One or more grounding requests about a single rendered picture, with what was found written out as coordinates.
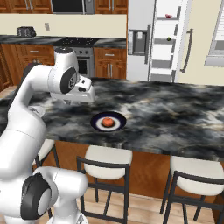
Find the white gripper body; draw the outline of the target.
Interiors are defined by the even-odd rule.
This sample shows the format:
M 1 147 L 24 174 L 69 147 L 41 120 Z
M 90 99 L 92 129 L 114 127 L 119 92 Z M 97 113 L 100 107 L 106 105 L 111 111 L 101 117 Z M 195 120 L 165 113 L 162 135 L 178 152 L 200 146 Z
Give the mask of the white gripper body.
M 93 102 L 95 100 L 95 89 L 93 86 L 87 92 L 76 92 L 72 89 L 67 94 L 55 94 L 51 93 L 51 97 L 54 99 L 67 100 L 72 102 Z

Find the silver fridge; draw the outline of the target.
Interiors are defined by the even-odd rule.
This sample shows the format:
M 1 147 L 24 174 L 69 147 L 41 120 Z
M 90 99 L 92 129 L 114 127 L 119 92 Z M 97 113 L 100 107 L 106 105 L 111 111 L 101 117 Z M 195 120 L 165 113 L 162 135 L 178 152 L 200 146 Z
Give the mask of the silver fridge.
M 178 64 L 178 73 L 182 63 L 184 45 L 186 41 L 187 26 L 189 14 L 193 0 L 187 0 L 185 11 L 185 26 L 184 34 L 181 42 L 181 60 Z M 179 21 L 162 21 L 157 20 L 157 17 L 165 17 L 165 14 L 170 14 L 173 17 L 179 17 L 181 0 L 154 0 L 154 10 L 152 16 L 152 25 L 150 31 L 150 51 L 149 51 L 149 69 L 148 80 L 151 81 L 152 74 L 169 74 L 172 75 L 171 69 L 153 68 L 153 60 L 173 60 L 175 45 L 155 45 L 154 39 L 176 39 Z M 127 58 L 128 58 L 128 33 L 127 33 Z

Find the fridge door with dispenser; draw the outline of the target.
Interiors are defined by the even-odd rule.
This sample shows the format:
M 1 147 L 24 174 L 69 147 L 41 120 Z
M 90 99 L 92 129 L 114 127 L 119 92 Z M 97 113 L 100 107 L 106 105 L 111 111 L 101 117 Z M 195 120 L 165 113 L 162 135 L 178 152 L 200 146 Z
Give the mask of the fridge door with dispenser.
M 147 25 L 152 25 L 154 0 L 129 0 L 127 79 L 147 81 L 149 69 L 144 64 Z

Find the open plain fridge door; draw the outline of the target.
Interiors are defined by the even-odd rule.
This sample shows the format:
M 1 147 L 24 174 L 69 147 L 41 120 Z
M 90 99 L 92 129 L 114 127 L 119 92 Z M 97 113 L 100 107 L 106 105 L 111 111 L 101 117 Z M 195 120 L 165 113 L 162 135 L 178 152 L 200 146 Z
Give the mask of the open plain fridge door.
M 183 38 L 183 34 L 184 34 L 186 3 L 187 3 L 187 0 L 181 0 L 176 43 L 175 43 L 175 49 L 174 49 L 174 54 L 173 54 L 172 67 L 171 67 L 172 81 L 175 81 L 175 77 L 176 77 L 176 74 L 178 73 L 178 69 L 179 69 L 179 61 L 181 60 L 180 48 L 181 48 L 181 42 L 182 42 L 182 38 Z

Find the silver oven with black hob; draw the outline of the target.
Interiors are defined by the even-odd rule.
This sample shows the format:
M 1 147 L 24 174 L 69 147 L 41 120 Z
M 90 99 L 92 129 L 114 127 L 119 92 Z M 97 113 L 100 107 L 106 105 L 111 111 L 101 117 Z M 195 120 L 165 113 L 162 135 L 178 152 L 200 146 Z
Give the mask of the silver oven with black hob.
M 94 44 L 99 38 L 72 38 L 65 37 L 53 44 L 56 47 L 73 48 L 79 66 L 79 74 L 87 78 L 95 76 L 95 61 L 94 61 Z

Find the orange-red round food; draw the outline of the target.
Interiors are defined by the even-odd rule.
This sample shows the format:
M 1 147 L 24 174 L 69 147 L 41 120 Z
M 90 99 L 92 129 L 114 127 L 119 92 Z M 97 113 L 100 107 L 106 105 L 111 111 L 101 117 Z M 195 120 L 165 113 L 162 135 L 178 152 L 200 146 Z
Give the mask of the orange-red round food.
M 101 124 L 105 127 L 112 127 L 114 125 L 114 120 L 109 117 L 105 117 L 102 119 Z

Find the wooden base cupboards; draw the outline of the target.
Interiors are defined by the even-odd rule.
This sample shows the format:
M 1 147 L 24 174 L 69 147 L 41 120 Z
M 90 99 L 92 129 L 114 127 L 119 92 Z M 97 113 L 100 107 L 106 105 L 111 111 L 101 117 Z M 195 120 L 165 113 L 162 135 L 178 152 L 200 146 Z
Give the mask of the wooden base cupboards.
M 94 48 L 94 76 L 97 78 L 125 79 L 126 62 L 125 49 Z
M 53 48 L 49 45 L 0 45 L 0 90 L 16 86 L 24 69 L 32 62 L 52 66 Z

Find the dark blue rimmed plate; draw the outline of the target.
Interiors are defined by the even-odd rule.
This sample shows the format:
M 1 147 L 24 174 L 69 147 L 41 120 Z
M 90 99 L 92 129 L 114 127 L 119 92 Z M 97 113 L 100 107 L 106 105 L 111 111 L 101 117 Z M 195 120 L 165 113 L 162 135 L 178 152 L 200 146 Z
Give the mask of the dark blue rimmed plate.
M 114 120 L 114 125 L 112 127 L 105 127 L 102 125 L 102 119 L 105 117 L 112 118 Z M 91 126 L 101 132 L 112 132 L 122 129 L 126 125 L 126 118 L 117 112 L 106 111 L 94 115 L 90 121 Z

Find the white cushioned black stool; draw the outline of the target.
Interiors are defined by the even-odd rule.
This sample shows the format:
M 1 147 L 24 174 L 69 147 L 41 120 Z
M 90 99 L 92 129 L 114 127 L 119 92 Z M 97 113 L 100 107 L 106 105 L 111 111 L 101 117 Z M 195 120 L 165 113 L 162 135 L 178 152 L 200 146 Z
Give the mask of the white cushioned black stool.
M 40 167 L 45 161 L 47 155 L 52 152 L 54 155 L 55 164 L 57 167 L 60 167 L 60 161 L 56 151 L 55 141 L 52 139 L 46 139 L 40 148 L 38 155 L 33 160 L 33 164 L 37 167 Z
M 94 178 L 88 186 L 94 189 L 95 201 L 99 201 L 99 191 L 108 191 L 108 197 L 103 214 L 91 213 L 85 209 L 84 197 L 80 197 L 81 212 L 88 216 L 105 221 L 114 221 L 127 224 L 130 197 L 130 165 L 133 158 L 131 150 L 123 150 L 111 147 L 90 145 L 85 157 L 77 157 L 77 171 L 88 174 Z M 122 193 L 123 217 L 108 216 L 109 202 L 112 193 Z
M 160 213 L 167 224 L 173 203 L 182 205 L 184 224 L 188 224 L 186 206 L 196 206 L 193 219 L 199 217 L 202 207 L 220 211 L 216 224 L 224 220 L 224 205 L 205 202 L 206 196 L 224 193 L 224 169 L 220 162 L 187 157 L 170 157 L 168 173 Z

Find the black toaster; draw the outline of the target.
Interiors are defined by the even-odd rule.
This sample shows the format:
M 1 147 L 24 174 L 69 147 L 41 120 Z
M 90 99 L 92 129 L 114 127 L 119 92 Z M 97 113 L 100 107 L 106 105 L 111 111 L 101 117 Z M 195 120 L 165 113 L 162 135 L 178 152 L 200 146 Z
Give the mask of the black toaster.
M 21 26 L 17 28 L 17 35 L 20 38 L 33 38 L 36 36 L 36 32 L 32 26 Z

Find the black microwave oven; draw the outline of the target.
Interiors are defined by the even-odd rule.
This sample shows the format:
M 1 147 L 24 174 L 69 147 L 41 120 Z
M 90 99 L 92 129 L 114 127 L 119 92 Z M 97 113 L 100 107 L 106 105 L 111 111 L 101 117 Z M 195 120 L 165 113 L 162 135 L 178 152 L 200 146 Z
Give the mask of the black microwave oven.
M 53 14 L 81 14 L 95 13 L 95 0 L 51 0 Z

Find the wooden island base panel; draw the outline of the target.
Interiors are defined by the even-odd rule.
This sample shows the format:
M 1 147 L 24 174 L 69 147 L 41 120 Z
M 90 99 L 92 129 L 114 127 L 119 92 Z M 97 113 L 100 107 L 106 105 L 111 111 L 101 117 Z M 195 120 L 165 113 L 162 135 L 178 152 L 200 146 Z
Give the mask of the wooden island base panel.
M 61 141 L 55 141 L 55 145 L 60 167 L 70 170 L 77 170 L 76 156 L 84 158 L 89 146 L 87 144 Z M 216 147 L 220 149 L 218 151 L 214 147 L 224 145 L 209 144 L 199 146 L 201 147 L 196 151 L 199 158 L 212 158 L 212 156 L 216 156 L 214 153 L 218 152 L 224 159 L 224 148 Z M 163 219 L 162 215 L 159 214 L 158 202 L 162 202 L 169 167 L 170 155 L 133 150 L 133 160 L 130 167 L 128 224 L 162 224 Z M 107 194 L 107 191 L 99 190 L 99 203 L 96 203 L 94 200 L 94 189 L 88 188 L 84 196 L 87 211 L 102 214 Z M 112 192 L 108 205 L 108 215 L 122 218 L 123 201 L 123 194 Z M 180 204 L 172 205 L 168 224 L 183 224 L 181 209 Z M 187 206 L 190 224 L 214 224 L 211 209 L 203 208 L 199 215 L 199 221 L 196 222 L 193 221 L 193 211 L 195 210 L 196 208 L 193 208 L 193 206 Z M 98 218 L 87 217 L 87 219 L 90 224 L 119 224 L 113 221 L 99 220 Z

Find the window with white blinds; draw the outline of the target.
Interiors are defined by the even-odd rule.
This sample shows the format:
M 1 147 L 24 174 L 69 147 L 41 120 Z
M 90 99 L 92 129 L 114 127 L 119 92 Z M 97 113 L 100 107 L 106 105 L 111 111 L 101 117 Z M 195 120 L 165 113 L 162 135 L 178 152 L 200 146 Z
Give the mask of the window with white blinds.
M 208 55 L 206 56 L 205 66 L 224 67 L 224 0 L 221 0 L 213 39 Z

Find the wooden wall cupboards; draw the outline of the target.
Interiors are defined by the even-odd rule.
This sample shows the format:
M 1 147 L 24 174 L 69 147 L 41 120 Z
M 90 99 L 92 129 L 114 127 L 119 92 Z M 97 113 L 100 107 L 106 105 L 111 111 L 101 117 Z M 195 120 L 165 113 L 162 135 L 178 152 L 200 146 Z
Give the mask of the wooden wall cupboards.
M 95 14 L 127 14 L 128 0 L 94 0 Z
M 0 13 L 52 14 L 51 0 L 0 0 Z

